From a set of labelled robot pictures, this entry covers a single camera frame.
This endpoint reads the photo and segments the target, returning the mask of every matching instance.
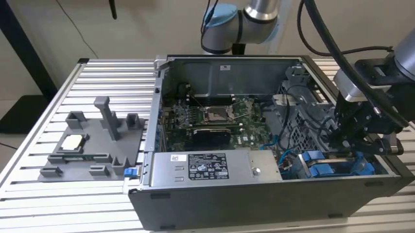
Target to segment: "white wall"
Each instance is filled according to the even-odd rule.
[[[281,0],[286,21],[272,54],[309,54],[296,30],[298,0]],[[248,0],[220,0],[241,8]],[[156,54],[200,54],[200,23],[206,0],[115,0],[117,20],[107,0],[59,0],[98,58],[153,58]],[[415,0],[316,0],[341,49],[396,45],[412,29]],[[78,58],[93,58],[54,0],[9,0],[33,47],[57,84]],[[309,44],[325,51],[304,10],[302,30]],[[265,54],[268,45],[246,46]],[[350,60],[382,52],[349,55]]]
[[[0,31],[0,100],[17,100],[22,95],[37,95],[39,90]]]
[[[55,83],[78,58],[93,58],[54,0],[9,0],[19,24]],[[242,7],[244,0],[226,0]],[[206,0],[59,0],[98,58],[154,58],[157,54],[200,54],[200,24]],[[254,46],[254,54],[266,53]]]
[[[292,0],[288,20],[276,54],[314,56],[300,41],[296,15],[300,0]],[[394,46],[415,28],[415,0],[316,0],[326,28],[341,50],[364,46]],[[308,43],[318,51],[326,48],[302,9],[302,32]],[[349,60],[384,57],[385,53],[361,52],[346,55]]]

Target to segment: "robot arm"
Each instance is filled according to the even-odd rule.
[[[225,54],[232,44],[260,44],[274,35],[278,0],[250,0],[242,10],[232,4],[209,7],[204,19],[201,48]]]
[[[353,68],[369,87],[409,122],[415,120],[415,30],[402,39],[394,52],[381,59],[358,60]],[[338,70],[334,83],[340,90],[334,117],[337,130],[329,136],[332,146],[344,141],[353,150],[378,155],[400,155],[402,147],[396,134],[402,130],[366,100],[364,93]]]

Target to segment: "open computer chassis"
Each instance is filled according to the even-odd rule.
[[[146,230],[346,217],[413,180],[396,156],[328,143],[338,91],[309,57],[172,55],[156,68],[127,192]]]

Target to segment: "aluminum extrusion table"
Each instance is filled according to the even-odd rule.
[[[332,79],[336,63],[314,59]],[[95,96],[109,96],[118,117],[137,113],[148,118],[153,93],[152,60],[89,60],[77,64],[49,107],[0,174],[0,233],[21,232],[134,232],[145,233],[126,195],[122,181],[38,183],[39,167],[65,130],[69,111],[98,118]],[[405,150],[400,156],[415,171],[415,128],[397,135]],[[140,151],[144,148],[142,136]],[[392,197],[370,201],[349,218],[292,223],[196,229],[192,233],[368,233],[415,232],[415,183]]]

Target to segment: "circuit board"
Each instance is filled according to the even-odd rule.
[[[162,108],[166,152],[192,150],[258,150],[270,143],[272,135],[253,98],[234,98],[228,106],[188,106],[178,101]],[[193,147],[194,134],[204,131],[220,133],[228,143]]]

